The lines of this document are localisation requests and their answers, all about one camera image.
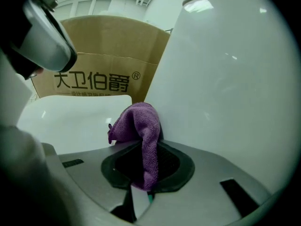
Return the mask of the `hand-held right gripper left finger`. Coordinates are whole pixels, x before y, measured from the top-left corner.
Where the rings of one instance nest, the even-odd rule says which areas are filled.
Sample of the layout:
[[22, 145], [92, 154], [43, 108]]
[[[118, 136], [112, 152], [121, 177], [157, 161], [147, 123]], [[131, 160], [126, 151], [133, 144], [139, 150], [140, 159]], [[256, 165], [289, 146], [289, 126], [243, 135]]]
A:
[[141, 142], [59, 156], [76, 185], [101, 209], [135, 222], [131, 184], [142, 174]]

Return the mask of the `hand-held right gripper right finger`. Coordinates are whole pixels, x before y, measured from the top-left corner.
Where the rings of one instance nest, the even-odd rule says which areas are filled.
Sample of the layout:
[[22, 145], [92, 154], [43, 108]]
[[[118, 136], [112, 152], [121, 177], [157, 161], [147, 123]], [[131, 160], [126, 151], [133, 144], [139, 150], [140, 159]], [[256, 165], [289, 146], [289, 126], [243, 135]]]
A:
[[275, 203], [255, 178], [225, 158], [197, 148], [164, 141], [195, 164], [190, 181], [179, 191], [155, 195], [138, 226], [252, 226]]

